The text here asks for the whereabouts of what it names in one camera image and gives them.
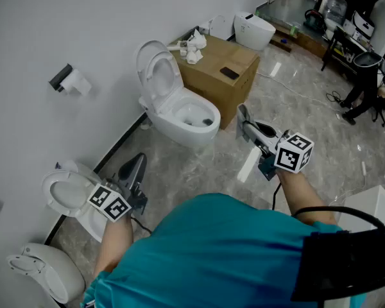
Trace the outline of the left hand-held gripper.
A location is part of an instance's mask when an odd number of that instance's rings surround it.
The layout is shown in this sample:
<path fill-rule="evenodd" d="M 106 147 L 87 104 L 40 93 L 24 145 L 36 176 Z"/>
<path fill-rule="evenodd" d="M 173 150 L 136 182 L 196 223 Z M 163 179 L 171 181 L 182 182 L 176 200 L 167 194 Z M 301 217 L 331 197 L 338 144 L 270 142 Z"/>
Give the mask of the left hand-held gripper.
<path fill-rule="evenodd" d="M 140 190 L 146 166 L 146 154 L 138 153 L 121 166 L 119 180 L 106 178 L 96 184 L 87 202 L 111 222 L 118 221 L 133 210 L 140 210 L 142 214 L 148 202 L 147 196 Z"/>

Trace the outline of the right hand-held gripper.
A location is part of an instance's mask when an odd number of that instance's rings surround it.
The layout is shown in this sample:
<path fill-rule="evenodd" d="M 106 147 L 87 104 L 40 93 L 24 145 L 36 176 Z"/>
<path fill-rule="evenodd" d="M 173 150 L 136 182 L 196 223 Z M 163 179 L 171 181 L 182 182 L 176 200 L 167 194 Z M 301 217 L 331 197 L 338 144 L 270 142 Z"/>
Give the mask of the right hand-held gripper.
<path fill-rule="evenodd" d="M 275 176 L 277 169 L 299 173 L 309 163 L 314 148 L 314 142 L 301 133 L 281 132 L 255 122 L 244 103 L 237 106 L 236 137 L 251 140 L 262 151 L 258 169 L 267 180 Z"/>

